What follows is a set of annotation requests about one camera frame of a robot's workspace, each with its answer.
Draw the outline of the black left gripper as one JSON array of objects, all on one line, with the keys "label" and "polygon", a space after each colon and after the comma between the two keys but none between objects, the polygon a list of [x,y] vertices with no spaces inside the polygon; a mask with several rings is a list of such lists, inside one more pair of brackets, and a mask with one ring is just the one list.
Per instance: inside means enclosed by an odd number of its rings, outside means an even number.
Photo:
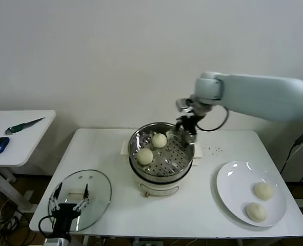
[{"label": "black left gripper", "polygon": [[85,186],[82,200],[78,203],[58,203],[63,183],[61,182],[52,192],[50,204],[52,205],[52,217],[55,219],[52,237],[70,238],[71,224],[80,215],[80,211],[89,203],[88,184]]}]

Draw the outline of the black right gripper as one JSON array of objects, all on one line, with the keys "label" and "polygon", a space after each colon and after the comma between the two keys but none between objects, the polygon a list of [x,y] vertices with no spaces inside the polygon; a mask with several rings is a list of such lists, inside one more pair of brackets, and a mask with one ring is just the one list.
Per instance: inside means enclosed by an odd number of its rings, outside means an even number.
[{"label": "black right gripper", "polygon": [[185,131],[186,126],[188,126],[188,132],[191,137],[191,141],[196,141],[197,139],[197,130],[196,125],[199,121],[204,119],[206,116],[205,113],[196,114],[194,111],[182,111],[181,116],[176,119],[175,130]]}]

